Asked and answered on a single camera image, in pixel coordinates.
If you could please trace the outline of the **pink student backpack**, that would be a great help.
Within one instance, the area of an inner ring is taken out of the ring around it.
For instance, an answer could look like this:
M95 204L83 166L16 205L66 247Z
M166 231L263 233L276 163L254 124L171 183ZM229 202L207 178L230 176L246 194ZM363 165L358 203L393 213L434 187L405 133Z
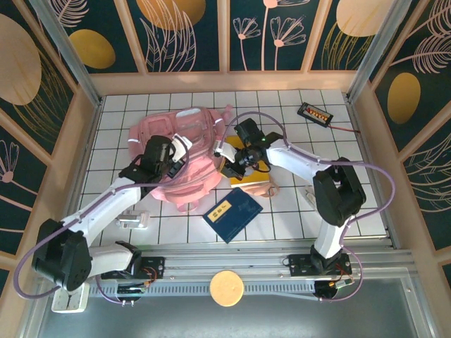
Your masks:
M150 191L153 198L175 204L180 212L193 210L199 200L221 181L218 168L221 159L214 156L216 142L226 133L233 107L222 111L206 107L191 107L177 111L148 115L133 125L128 133L128 149L133 160L144 153L147 142L154 136L188 139L189 163L186 171L174 183Z

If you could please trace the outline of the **black power board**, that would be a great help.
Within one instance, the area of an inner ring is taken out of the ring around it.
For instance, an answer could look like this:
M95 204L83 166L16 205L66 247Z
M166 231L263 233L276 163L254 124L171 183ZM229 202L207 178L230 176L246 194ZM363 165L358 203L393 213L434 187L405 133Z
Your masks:
M307 102L304 102L297 111L297 114L306 118L313 123L320 125L321 127L328 127L330 125L331 120L333 119L333 115L327 113L326 111L312 106Z

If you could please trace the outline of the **yellow round disc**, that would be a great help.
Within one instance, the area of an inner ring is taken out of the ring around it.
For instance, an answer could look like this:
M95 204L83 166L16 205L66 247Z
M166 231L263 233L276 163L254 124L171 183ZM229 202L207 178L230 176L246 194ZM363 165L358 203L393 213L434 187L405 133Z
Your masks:
M231 270L216 273L209 285L212 299L223 307L236 305L242 298L244 290L244 282L237 273Z

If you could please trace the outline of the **yellow notebook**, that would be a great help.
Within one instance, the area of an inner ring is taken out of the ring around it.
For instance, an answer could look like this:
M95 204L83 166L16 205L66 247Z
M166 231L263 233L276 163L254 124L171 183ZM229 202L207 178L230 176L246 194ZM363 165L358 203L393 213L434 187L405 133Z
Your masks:
M225 139L226 143L229 143L231 146L235 148L242 149L244 147L238 136L228 136ZM270 181L270 174L267 172L268 166L263 162L258 162L260 171L253 170L252 168L247 169L245 176L239 180L237 178L230 178L230 186L235 187L243 187L256 183L267 183Z

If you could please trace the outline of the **aluminium corner post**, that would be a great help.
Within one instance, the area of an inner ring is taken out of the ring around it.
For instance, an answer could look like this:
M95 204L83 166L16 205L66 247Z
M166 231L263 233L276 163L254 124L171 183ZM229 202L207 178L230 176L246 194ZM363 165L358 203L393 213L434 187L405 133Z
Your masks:
M349 104L353 104L359 98L374 68L406 16L411 3L412 0L394 0L392 3L347 92Z
M95 107L101 103L101 95L94 86L86 67L80 60L77 52L69 40L63 26L59 23L51 5L47 0L30 0L30 4L35 13L41 19L43 26L51 36L56 46L61 51L62 57L66 60L69 68L76 77L79 85L86 93L88 99Z

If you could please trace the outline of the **peach soft pouch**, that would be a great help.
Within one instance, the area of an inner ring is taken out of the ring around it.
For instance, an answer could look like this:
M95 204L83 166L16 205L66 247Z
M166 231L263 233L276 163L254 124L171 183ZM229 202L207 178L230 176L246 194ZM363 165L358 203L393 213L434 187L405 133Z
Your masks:
M243 186L240 189L249 195L260 196L264 198L274 197L280 191L280 187L272 181L254 183L248 186Z

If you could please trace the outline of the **aluminium mounting rail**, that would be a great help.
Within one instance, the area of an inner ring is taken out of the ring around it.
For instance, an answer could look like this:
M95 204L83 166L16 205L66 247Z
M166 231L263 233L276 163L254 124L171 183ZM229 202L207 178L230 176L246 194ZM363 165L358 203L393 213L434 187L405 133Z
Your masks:
M225 269L244 270L247 274L264 275L270 267L289 269L288 256L292 254L310 254L311 242L282 241L269 242L232 242L230 244L164 244L156 246L140 246L142 257L164 257L165 271L163 278L168 278L170 271L177 275L201 275L211 271ZM357 267L358 259L348 254L352 269ZM128 278L117 271L104 273L112 279L140 280Z

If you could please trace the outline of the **white square clock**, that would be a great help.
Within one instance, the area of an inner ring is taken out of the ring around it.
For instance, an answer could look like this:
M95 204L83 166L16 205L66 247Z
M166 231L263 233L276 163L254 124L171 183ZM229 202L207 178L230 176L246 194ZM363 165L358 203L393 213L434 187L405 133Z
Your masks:
M90 285L84 282L75 291L59 289L54 293L51 311L54 313L81 313L87 307Z

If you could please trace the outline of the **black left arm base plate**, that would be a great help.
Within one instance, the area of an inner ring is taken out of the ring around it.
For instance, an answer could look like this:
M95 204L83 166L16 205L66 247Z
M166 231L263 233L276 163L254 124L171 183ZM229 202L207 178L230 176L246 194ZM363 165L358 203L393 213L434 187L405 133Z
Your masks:
M141 280L158 280L165 271L164 257L142 257L136 278Z

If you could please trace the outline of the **dark blue book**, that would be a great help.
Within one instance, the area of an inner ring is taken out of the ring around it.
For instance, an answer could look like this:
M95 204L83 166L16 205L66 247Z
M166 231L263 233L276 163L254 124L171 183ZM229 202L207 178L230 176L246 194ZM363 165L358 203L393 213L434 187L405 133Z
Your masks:
M262 211L263 207L249 194L234 188L202 218L228 244Z

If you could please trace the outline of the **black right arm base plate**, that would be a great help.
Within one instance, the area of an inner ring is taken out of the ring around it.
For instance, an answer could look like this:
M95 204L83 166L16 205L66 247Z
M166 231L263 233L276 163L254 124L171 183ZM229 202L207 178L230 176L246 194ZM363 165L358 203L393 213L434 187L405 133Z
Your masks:
M350 257L346 253L326 260L313 254L292 254L288 256L288 267L292 277L352 274Z

